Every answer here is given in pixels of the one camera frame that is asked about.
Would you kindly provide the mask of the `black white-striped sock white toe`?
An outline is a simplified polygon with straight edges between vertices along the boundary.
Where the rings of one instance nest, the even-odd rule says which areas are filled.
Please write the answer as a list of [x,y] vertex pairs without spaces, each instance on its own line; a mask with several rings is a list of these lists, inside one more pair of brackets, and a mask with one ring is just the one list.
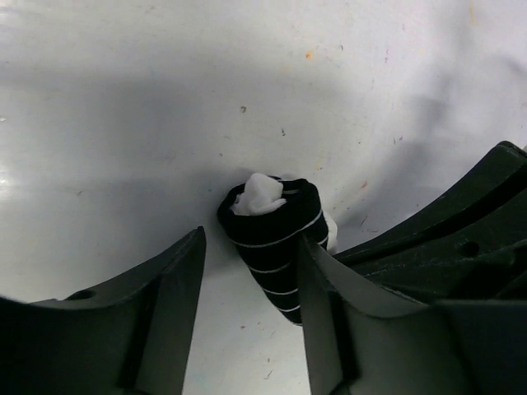
[[337,249],[338,227],[324,212],[317,187],[306,179],[254,173],[226,195],[217,219],[271,304],[300,325],[298,238],[306,235],[330,253]]

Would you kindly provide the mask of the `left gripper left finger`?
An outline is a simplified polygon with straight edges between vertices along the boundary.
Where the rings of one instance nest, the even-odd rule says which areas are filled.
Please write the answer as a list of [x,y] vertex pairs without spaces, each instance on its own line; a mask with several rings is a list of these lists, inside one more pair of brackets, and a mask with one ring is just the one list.
[[65,300],[1,300],[4,394],[179,394],[206,235]]

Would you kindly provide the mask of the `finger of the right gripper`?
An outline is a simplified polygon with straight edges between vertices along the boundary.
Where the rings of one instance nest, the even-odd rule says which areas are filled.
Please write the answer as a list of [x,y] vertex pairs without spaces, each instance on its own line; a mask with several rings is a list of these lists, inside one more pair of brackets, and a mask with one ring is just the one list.
[[525,300],[525,150],[499,142],[421,211],[335,258],[425,302]]

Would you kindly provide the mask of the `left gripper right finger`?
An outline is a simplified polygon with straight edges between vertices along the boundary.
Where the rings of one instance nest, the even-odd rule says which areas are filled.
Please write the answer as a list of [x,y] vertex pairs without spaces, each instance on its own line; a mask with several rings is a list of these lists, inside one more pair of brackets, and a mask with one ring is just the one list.
[[313,394],[525,393],[523,300],[424,304],[306,238],[297,266]]

